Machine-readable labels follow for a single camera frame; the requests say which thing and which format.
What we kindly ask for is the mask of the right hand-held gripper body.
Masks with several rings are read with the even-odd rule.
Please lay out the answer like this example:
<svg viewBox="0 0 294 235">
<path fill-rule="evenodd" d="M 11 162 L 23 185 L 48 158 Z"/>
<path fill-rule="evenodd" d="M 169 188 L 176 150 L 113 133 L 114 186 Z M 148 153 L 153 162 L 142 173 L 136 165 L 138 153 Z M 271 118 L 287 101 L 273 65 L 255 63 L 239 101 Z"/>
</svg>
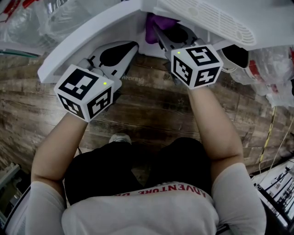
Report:
<svg viewBox="0 0 294 235">
<path fill-rule="evenodd" d="M 171 72 L 193 90 L 214 84 L 223 61 L 211 45 L 198 45 L 171 51 Z"/>
</svg>

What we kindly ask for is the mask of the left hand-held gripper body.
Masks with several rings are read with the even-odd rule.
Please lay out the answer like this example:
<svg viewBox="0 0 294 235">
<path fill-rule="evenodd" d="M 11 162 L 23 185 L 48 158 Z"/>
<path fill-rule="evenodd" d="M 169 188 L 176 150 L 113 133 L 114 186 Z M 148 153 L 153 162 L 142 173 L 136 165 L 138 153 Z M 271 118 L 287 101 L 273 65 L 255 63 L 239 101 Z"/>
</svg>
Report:
<svg viewBox="0 0 294 235">
<path fill-rule="evenodd" d="M 113 95 L 121 85 L 120 79 L 109 79 L 72 64 L 54 91 L 66 111 L 89 123 L 113 103 Z"/>
</svg>

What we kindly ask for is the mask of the purple cloth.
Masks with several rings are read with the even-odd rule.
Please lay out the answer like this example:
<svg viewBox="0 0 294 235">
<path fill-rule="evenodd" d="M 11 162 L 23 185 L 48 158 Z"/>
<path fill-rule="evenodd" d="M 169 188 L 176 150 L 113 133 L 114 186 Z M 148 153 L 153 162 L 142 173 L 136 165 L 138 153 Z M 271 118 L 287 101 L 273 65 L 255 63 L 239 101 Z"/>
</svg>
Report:
<svg viewBox="0 0 294 235">
<path fill-rule="evenodd" d="M 153 13 L 148 13 L 147 19 L 146 19 L 146 25 L 145 25 L 145 30 L 146 30 L 145 41 L 151 45 L 158 43 L 158 39 L 153 27 L 158 26 L 161 30 L 166 30 L 173 27 L 177 22 L 178 20 L 175 20 L 175 19 L 157 16 Z"/>
</svg>

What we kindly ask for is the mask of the person's left forearm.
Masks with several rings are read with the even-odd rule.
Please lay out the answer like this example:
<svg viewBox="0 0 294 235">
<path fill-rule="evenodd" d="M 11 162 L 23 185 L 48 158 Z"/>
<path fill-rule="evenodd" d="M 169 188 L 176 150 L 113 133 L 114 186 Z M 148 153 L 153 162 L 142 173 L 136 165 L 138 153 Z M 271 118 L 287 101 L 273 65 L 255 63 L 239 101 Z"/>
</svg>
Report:
<svg viewBox="0 0 294 235">
<path fill-rule="evenodd" d="M 31 180 L 48 184 L 61 182 L 87 126 L 87 122 L 67 113 L 37 149 Z"/>
</svg>

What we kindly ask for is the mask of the person's right forearm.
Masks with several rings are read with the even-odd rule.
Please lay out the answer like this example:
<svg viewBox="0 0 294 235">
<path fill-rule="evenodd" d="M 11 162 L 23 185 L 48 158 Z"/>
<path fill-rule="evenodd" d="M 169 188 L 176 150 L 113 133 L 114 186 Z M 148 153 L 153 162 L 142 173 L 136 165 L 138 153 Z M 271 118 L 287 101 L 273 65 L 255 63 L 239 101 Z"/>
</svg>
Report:
<svg viewBox="0 0 294 235">
<path fill-rule="evenodd" d="M 243 146 L 232 121 L 207 87 L 188 91 L 192 111 L 208 157 L 243 162 Z"/>
</svg>

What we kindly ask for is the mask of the white slotted drip tray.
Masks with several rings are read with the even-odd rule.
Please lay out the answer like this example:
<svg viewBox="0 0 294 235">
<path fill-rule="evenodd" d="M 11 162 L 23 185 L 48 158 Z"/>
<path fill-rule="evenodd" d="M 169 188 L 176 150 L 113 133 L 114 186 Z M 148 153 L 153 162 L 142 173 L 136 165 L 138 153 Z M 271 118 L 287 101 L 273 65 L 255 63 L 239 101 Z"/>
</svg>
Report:
<svg viewBox="0 0 294 235">
<path fill-rule="evenodd" d="M 253 32 L 227 12 L 204 0 L 159 0 L 162 7 L 227 40 L 256 45 Z"/>
</svg>

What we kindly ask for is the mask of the white bin black liner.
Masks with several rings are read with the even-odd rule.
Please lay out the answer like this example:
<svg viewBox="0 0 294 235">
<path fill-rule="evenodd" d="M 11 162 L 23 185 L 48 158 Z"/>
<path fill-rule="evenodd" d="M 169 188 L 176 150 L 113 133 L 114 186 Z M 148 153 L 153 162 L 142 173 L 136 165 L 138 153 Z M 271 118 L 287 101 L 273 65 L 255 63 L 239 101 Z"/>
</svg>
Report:
<svg viewBox="0 0 294 235">
<path fill-rule="evenodd" d="M 245 69 L 249 66 L 249 52 L 236 45 L 231 45 L 217 51 L 223 61 L 223 69 Z"/>
</svg>

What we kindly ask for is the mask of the person's white shoe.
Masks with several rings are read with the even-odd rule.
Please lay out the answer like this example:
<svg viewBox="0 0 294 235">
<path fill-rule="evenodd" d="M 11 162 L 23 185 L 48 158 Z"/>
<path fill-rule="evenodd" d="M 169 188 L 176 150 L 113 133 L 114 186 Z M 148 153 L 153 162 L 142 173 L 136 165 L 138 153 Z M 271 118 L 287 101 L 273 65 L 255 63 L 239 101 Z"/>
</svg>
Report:
<svg viewBox="0 0 294 235">
<path fill-rule="evenodd" d="M 108 143 L 110 144 L 113 142 L 124 142 L 124 143 L 132 144 L 131 138 L 127 134 L 124 134 L 124 133 L 113 134 L 111 136 L 111 138 L 109 139 Z"/>
</svg>

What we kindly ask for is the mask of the frosted glass door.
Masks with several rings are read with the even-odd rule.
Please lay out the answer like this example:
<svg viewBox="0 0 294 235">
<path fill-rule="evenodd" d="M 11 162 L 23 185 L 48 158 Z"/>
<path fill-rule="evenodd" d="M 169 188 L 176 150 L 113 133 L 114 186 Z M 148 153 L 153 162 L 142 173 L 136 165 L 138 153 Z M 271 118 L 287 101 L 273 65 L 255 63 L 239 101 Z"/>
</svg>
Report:
<svg viewBox="0 0 294 235">
<path fill-rule="evenodd" d="M 18 50 L 11 50 L 11 49 L 0 49 L 1 55 L 14 55 L 14 56 L 24 56 L 29 58 L 37 58 L 39 55 L 24 51 L 18 51 Z"/>
</svg>

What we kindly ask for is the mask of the person's black trousers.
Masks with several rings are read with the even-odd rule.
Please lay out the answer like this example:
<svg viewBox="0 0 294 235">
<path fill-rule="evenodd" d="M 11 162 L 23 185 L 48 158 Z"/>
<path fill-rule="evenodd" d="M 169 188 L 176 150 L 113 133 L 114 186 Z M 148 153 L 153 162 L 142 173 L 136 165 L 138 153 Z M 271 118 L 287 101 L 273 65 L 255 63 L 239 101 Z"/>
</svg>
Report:
<svg viewBox="0 0 294 235">
<path fill-rule="evenodd" d="M 133 163 L 147 152 L 127 142 L 112 142 L 76 156 L 65 174 L 69 204 L 95 196 L 113 196 L 167 182 L 193 185 L 211 194 L 211 161 L 203 145 L 192 138 L 178 138 L 152 157 L 150 173 L 141 185 L 132 173 Z"/>
</svg>

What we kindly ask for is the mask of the person's white printed shirt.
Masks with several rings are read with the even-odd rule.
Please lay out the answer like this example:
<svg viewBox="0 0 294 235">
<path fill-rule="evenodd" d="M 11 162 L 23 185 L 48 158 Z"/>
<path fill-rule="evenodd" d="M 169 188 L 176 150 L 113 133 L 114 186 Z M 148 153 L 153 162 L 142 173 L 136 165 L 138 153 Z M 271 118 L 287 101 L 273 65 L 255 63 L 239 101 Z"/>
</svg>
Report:
<svg viewBox="0 0 294 235">
<path fill-rule="evenodd" d="M 21 214 L 24 235 L 264 235 L 266 214 L 245 166 L 236 163 L 212 192 L 183 182 L 67 206 L 51 186 L 34 182 Z"/>
</svg>

